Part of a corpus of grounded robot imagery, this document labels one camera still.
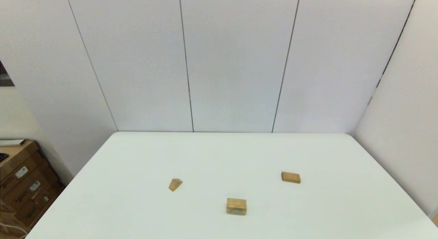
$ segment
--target white table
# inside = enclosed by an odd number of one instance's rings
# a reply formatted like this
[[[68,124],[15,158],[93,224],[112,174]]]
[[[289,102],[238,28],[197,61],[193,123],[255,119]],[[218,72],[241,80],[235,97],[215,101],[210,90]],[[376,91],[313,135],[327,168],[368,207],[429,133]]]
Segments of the white table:
[[[183,181],[175,192],[172,178]],[[247,214],[226,214],[227,198],[246,199]],[[438,229],[351,136],[122,132],[27,237],[87,238],[437,239]]]

